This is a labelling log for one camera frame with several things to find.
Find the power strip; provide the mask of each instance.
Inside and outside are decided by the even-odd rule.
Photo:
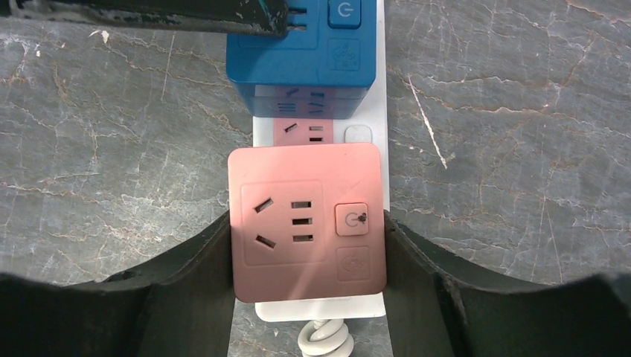
[[[385,77],[384,0],[377,0],[377,75],[371,89],[353,116],[332,120],[333,142],[372,142],[381,156],[383,207],[390,210],[390,172],[388,169],[388,113]],[[255,147],[274,146],[274,118],[253,117]],[[315,123],[301,119],[301,123]],[[267,322],[375,318],[385,315],[382,294],[328,299],[256,303],[258,317]]]

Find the power cord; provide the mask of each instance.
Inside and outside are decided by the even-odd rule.
[[[314,320],[300,331],[298,347],[303,357],[348,357],[355,341],[344,320]]]

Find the socket panel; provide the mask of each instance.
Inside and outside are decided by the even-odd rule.
[[[233,151],[228,189],[237,298],[256,303],[381,292],[380,171],[371,143]]]

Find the marble surface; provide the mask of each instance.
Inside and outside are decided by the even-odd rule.
[[[393,0],[386,16],[394,216],[526,280],[631,271],[631,2]],[[4,19],[0,41],[1,270],[100,279],[226,210],[252,125],[223,35]],[[234,316],[229,356],[299,356],[302,324]],[[354,356],[391,356],[385,318],[348,324]]]

